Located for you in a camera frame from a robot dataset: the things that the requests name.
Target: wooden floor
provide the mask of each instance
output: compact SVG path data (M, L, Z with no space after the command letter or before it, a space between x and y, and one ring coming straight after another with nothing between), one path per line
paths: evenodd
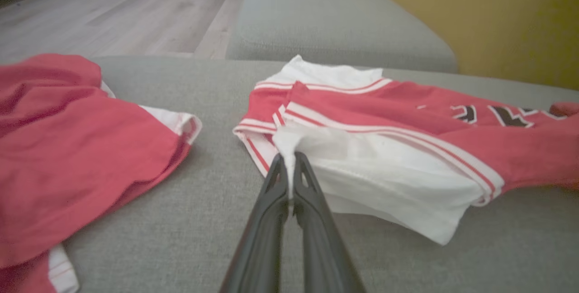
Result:
M42 52L223 59L242 0L0 0L0 63Z

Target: clothing pile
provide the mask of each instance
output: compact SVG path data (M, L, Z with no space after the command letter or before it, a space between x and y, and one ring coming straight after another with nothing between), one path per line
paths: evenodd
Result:
M233 132L263 175L277 153L293 174L301 151L332 211L374 215L439 244L469 206L507 190L579 188L579 104L520 108L382 72L296 56L256 84Z
M0 292L76 292L60 243L165 179L200 130L115 99L80 56L0 66Z

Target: sofa cushion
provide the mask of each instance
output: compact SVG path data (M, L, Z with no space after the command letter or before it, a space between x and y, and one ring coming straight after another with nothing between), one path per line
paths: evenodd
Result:
M227 58L456 72L455 55L392 0L244 0Z
M81 293L219 290L263 177L232 134L254 83L281 62L105 57L95 62L120 99L196 114L203 131L190 156L153 190L65 242ZM505 103L548 108L579 102L570 90L442 73L385 70ZM506 193L470 208L441 247L404 227L335 215L368 293L575 293L579 194L559 188ZM303 290L302 237L288 219L282 291Z

